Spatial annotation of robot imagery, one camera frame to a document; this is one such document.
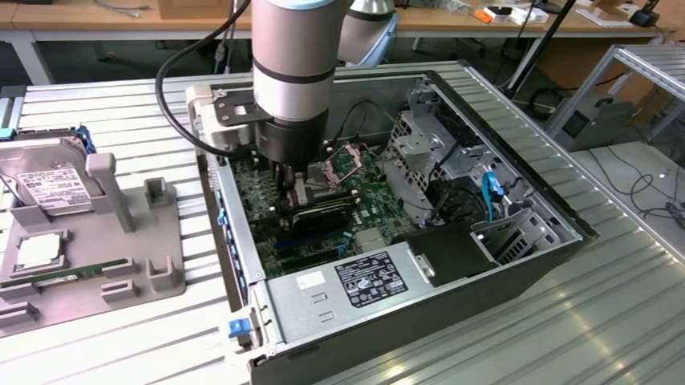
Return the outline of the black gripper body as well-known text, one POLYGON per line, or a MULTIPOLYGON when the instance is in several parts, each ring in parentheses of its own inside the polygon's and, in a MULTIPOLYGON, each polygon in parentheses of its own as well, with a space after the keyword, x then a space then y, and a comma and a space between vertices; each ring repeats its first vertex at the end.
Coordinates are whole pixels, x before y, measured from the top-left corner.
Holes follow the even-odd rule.
POLYGON ((286 165, 307 165, 320 151, 328 112, 304 121, 278 118, 256 123, 256 147, 260 154, 286 165))

